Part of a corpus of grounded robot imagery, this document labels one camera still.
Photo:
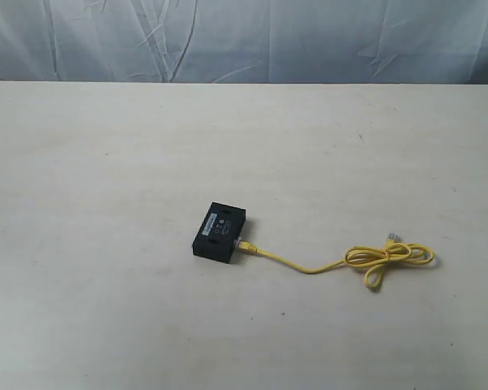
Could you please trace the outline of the white wrinkled backdrop curtain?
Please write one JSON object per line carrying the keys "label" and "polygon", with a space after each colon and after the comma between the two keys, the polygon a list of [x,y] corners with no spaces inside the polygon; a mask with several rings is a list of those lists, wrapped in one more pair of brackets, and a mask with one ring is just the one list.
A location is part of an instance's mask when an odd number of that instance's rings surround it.
{"label": "white wrinkled backdrop curtain", "polygon": [[488,1],[0,1],[0,80],[488,84]]}

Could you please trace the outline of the black network switch box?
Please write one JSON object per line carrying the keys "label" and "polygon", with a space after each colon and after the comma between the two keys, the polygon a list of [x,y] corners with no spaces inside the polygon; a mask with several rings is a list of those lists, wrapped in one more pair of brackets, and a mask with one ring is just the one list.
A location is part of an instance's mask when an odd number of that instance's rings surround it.
{"label": "black network switch box", "polygon": [[245,209],[213,202],[192,243],[193,255],[230,264],[245,222]]}

